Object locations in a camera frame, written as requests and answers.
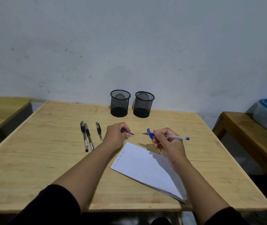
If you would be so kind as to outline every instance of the person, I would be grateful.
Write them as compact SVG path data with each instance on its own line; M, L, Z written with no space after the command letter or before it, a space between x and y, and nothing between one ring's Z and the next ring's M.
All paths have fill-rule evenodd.
M81 213L89 209L106 163L128 139L128 132L130 128L124 122L108 126L103 142L95 150L42 190L9 224L93 223L82 219ZM182 140L167 139L163 134L177 136L171 129L164 128L154 132L152 142L158 151L165 151L171 167L182 180L199 223L248 224L192 166ZM152 224L170 223L158 218Z

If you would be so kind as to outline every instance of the notepad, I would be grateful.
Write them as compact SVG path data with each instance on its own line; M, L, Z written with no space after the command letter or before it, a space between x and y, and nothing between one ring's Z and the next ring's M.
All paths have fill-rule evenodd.
M179 201L187 199L179 176L162 155L127 142L111 168Z

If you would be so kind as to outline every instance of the person's left hand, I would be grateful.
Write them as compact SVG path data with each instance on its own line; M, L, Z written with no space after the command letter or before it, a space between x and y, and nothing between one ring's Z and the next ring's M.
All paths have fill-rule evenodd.
M103 143L115 151L122 146L125 139L128 139L129 132L130 128L124 122L109 125Z

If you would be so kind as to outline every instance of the black sleeve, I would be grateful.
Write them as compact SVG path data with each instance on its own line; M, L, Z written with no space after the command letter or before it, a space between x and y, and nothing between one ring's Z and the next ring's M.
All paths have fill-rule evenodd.
M77 224L81 215L75 197L60 185L49 185L8 224Z
M249 225L233 207L224 208L213 215L204 225L232 224Z

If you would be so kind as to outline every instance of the pen holder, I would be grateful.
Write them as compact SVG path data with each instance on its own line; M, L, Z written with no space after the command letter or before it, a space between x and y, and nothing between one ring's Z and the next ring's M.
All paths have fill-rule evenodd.
M128 113L130 93L125 90L111 92L111 114L115 117L125 117Z
M138 91L135 94L135 104L133 114L137 117L145 118L150 114L154 95L146 91Z

